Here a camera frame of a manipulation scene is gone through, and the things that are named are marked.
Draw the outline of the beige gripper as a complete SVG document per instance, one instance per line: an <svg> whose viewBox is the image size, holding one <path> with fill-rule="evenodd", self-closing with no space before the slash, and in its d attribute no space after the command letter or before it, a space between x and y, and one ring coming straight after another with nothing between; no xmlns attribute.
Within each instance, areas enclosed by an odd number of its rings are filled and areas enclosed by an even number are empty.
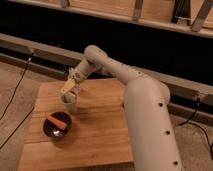
<svg viewBox="0 0 213 171"><path fill-rule="evenodd" d="M92 73L92 66L87 60L82 60L75 68L69 70L68 78L80 84Z"/></svg>

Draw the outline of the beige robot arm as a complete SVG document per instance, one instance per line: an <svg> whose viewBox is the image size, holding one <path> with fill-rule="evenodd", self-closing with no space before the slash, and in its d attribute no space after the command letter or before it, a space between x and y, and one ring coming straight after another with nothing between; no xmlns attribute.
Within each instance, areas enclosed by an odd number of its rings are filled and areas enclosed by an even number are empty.
<svg viewBox="0 0 213 171"><path fill-rule="evenodd" d="M110 58L89 45L84 59L71 72L77 83L105 68L124 86L124 112L132 146L135 171L184 171L167 105L170 90L162 82Z"/></svg>

